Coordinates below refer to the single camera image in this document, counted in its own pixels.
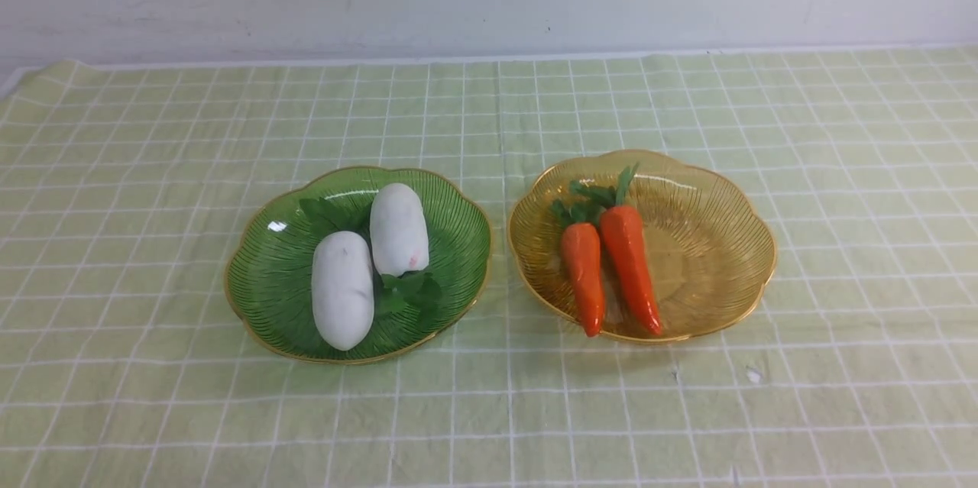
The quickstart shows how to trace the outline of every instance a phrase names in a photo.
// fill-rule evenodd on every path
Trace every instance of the tablecloth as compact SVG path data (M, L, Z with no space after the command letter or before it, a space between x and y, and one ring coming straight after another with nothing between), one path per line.
M587 339L504 238L549 165L659 150L779 242L757 311ZM100 69L0 102L0 485L978 486L978 49ZM420 166L493 278L377 365L272 355L222 270L273 196Z

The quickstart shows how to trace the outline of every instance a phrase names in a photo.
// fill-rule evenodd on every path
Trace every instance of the yellow plate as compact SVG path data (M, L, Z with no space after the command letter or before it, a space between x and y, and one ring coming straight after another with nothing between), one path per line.
M572 199L568 185L573 179L614 185L618 174L636 163L627 202L646 223L646 259L663 333L650 334L627 312L614 270L602 254L607 314L601 334L668 343L712 334L746 318L778 262L771 230L729 179L648 150L573 158L536 179L511 212L507 230L530 291L556 314L577 322L577 305L559 257L562 228L549 206L557 198Z

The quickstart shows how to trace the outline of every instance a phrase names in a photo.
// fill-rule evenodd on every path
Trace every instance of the plate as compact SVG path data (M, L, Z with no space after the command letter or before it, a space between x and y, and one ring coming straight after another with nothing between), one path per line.
M562 269L562 228L549 206L572 199L573 179L614 185L638 164L627 202L645 222L646 259L663 324L661 335L640 327L620 297L614 269L602 254L607 313L601 335L635 343L668 343L711 334L749 315L778 263L778 245L737 185L723 176L648 150L578 157L548 168L510 213L510 247L531 293L559 316L577 322L572 286Z
M343 352L322 340L312 315L312 257L321 238L301 199L328 199L350 213L367 211L390 183L411 186L429 226L429 271L441 286L437 303L374 319L367 337ZM269 350L306 362L362 364L408 352L453 325L475 304L489 279L492 230L481 207L436 173L357 166L329 172L268 202L248 221L228 262L225 293L253 338Z

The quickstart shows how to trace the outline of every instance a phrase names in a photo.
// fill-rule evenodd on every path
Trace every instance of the mint leaf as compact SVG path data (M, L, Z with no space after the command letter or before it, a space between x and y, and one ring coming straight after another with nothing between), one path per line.
M389 273L381 274L381 283L384 284L385 289L395 289L400 282L401 279L397 278L397 276L391 276Z
M392 314L397 314L408 308L408 302L403 297L389 289L381 291L380 298L377 300L378 307L374 310L374 318L383 318Z
M369 241L370 204L352 209L328 199L301 199L300 209L309 219L313 233L319 237L335 231L355 231Z
M436 280L434 280L434 276L427 273L425 276L425 282L422 284L418 292L413 294L412 303L416 303L419 306L431 306L441 300L441 296L441 286L438 286L438 283Z
M404 273L404 276L400 278L397 290L405 298L412 297L425 285L425 276L426 274L423 271Z

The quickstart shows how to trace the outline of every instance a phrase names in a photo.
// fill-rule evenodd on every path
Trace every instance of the gold rim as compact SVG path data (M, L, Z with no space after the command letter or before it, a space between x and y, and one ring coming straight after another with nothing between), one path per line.
M717 173L716 171L711 171L709 169L699 167L698 165L691 165L682 162L680 160L676 160L674 157L668 157L668 155L666 154L656 153L655 151L652 150L642 150L642 148L624 148L624 150L615 150L615 151L611 151L610 153L594 155L593 158L615 157L615 155L619 155L619 154L650 155L651 157L661 158L661 160L672 162L680 167L695 169L697 171L703 171L709 173L710 175L713 175L718 179L722 179L723 181L726 181L727 183L732 185L735 189L737 189L738 192L740 192L740 195L743 196L745 202L747 202L747 205L750 207L751 214L758 221L761 222L761 226L764 227L765 232L768 234L768 238L771 238L771 242L773 242L773 246L772 246L773 255L772 255L771 266L769 266L768 279L764 280L764 283L762 283L761 287L758 288L757 298L754 299L754 303L751 303L751 305L744 310L743 314L737 316L736 318L734 318L729 322L724 322L723 324L716 325L715 328L706 329L706 331L698 331L698 332L694 332L694 334L675 335L672 336L671 338L654 338L654 336L653 338L632 338L632 336L629 335L614 334L614 332L605 331L604 328L602 328L601 331L598 332L598 334L604 336L604 338L614 339L615 341L625 341L629 343L638 343L641 345L663 345L666 343L687 341L687 339L691 339L691 338L701 338L701 336L703 335L716 334L717 331L722 331L722 329L729 328L731 327L731 325L739 324L745 318L750 316L750 314L753 313L754 310L757 309L757 306L761 303L761 298L764 296L764 290L767 289L769 283L771 283L771 279L773 278L773 276L775 276L776 267L778 266L778 240L775 239L775 234L773 234L773 232L771 231L771 227L769 227L768 224L765 223L764 219L757 212L757 208L754 207L754 203L747 198L747 194L743 191L743 189L740 188L740 185L737 185L737 183L735 183L734 181L730 181L730 179L724 177L723 175ZM549 302L544 296L541 296L541 294L538 293L538 291L535 290L534 287L530 285L530 280L526 278L526 275L523 272L523 263L521 263L520 255L517 253L517 247L513 243L513 231L510 230L510 227L513 226L513 214L517 212L520 203L523 202L524 199L527 199L528 196L530 196L531 193L535 191L537 186L540 185L540 182L543 179L545 179L549 173L551 173L555 169L558 169L562 165L566 165L568 162L572 162L580 159L581 159L580 157L569 158L569 160L556 162L555 164L545 169L540 174L540 176L538 176L533 181L533 184L530 185L530 188L528 188L528 190L524 193L524 195L521 196L521 198L518 199L513 204L513 209L510 210L510 213L507 216L507 220L506 220L506 240L507 243L510 245L510 252L513 254L514 260L516 260L517 262L517 272L520 274L520 279L523 280L523 285L526 286L526 288L530 291L530 293L533 294L534 297L537 298L538 301L540 301L545 307L547 307L553 313L557 314L559 317L562 317L567 321L574 322L574 324L577 325L580 325L581 323L576 317L573 317L572 315L565 313L565 311L560 310L558 307L553 306L551 302Z
M454 191L457 192L458 195L461 196L461 199L464 199L465 202L474 205L475 208L478 210L479 215L482 215L482 219L485 220L486 226L489 227L489 256L486 258L486 272L485 272L485 276L482 277L482 285L479 286L479 290L476 291L475 297L472 298L471 302L465 305L464 309L462 309L461 312L458 313L458 316L455 316L454 320L448 322L448 324L445 325L444 328L437 329L437 331L430 332L430 334L426 335L424 338L420 338L418 341L413 342L406 347L397 349L396 351L388 352L387 354L371 356L370 358L359 358L356 360L333 360L329 358L309 358L305 356L298 356L298 355L284 352L281 349L276 349L272 345L269 345L268 342L266 342L264 339L259 338L258 334L255 334L254 329L252 329L251 325L248 324L248 320L245 320L244 313L241 313L241 308L239 308L238 304L235 303L234 297L231 295L231 287L228 283L228 273L231 269L231 263L234 262L235 257L237 257L238 254L240 254L241 248L245 245L245 235L248 234L248 228L250 228L251 225L254 224L254 220L257 219L258 216L261 215L261 213L264 212L269 205L271 205L273 202L278 202L278 200L286 198L286 196L292 195L293 193L305 191L305 189L310 188L310 186L315 185L317 182L320 182L322 181L322 179L325 179L331 175L335 175L336 173L349 171L353 169L374 169L377 171L387 171L388 173L395 173L398 171L413 171L415 173L425 173L426 175L433 175L438 179L442 179L442 181L444 181L449 186L451 186L451 188L454 189ZM372 364L374 362L380 362L381 360L397 358L398 356L401 356L403 354L412 351L413 349L418 348L420 345L424 345L426 342L431 341L431 339L436 338L436 336L438 336L438 334L441 334L441 332L444 332L446 331L446 329L453 327L453 325L455 325L456 322L461 320L461 317L464 317L465 314L468 314L468 311L475 306L476 302L478 302L479 297L482 297L482 293L485 291L486 285L488 285L489 283L489 276L491 276L492 274L492 251L493 248L495 247L496 247L496 237L495 234L493 234L492 223L489 221L489 216L486 214L485 209L483 209L482 206L479 205L478 203L474 202L474 200L467 198L467 196L465 196L464 193L461 192L461 189L459 189L454 182L450 181L450 179L447 179L444 175L441 175L434 171L428 171L427 169L415 168L415 167L402 167L399 169L388 169L385 167L377 167L376 165L349 165L347 167L340 167L339 169L333 169L333 171L324 173L319 177L312 179L312 181L307 182L304 186L301 186L298 189L291 189L291 191L289 192L282 192L278 196L275 196L275 198L272 198L268 200L268 202L265 202L265 205L262 205L261 207L259 207L258 210L255 211L255 213L251 214L251 217L248 218L248 223L245 223L244 230L241 232L241 238L240 240L238 240L238 247L235 248L234 253L231 254L230 258L228 258L227 264L224 265L224 297L227 299L228 304L231 306L231 310L234 311L235 316L238 317L238 320L241 320L241 323L244 325L244 330L248 332L248 335L251 336L251 338L254 339L260 346L272 351L275 354L278 354L280 356L285 356L287 358L291 358L294 360L300 360L300 362L307 362L309 364L336 364L340 366L357 366L361 364Z

